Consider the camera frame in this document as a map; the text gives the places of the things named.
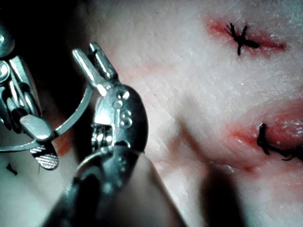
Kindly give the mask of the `right arm needle driver jaw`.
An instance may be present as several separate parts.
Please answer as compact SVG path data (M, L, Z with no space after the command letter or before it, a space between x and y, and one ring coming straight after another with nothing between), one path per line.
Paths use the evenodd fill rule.
M52 143L30 149L30 153L45 170L55 170L59 165L59 158Z
M43 118L35 115L25 115L19 120L21 128L37 142L45 142L53 137L53 129Z

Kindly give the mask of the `left arm needle driver jaw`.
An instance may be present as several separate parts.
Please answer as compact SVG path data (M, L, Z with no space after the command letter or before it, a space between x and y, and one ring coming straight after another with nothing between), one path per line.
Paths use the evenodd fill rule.
M110 81L118 80L117 71L98 43L89 44L89 59L104 79Z
M107 89L104 86L106 81L101 77L86 54L81 49L73 49L72 56L89 85L101 96L106 96Z

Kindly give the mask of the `left arm needle driver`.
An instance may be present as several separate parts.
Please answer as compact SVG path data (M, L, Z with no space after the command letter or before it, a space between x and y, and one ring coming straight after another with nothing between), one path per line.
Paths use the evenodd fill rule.
M148 118L141 97L130 86L111 87L98 97L91 127L92 153L76 176L96 174L104 181L124 181L147 144Z

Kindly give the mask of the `right arm needle driver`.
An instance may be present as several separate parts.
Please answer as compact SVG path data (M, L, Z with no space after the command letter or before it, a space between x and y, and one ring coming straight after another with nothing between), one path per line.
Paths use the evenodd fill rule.
M15 50L15 38L0 24L0 121L8 130L21 133L17 114L41 116L36 86L24 59Z

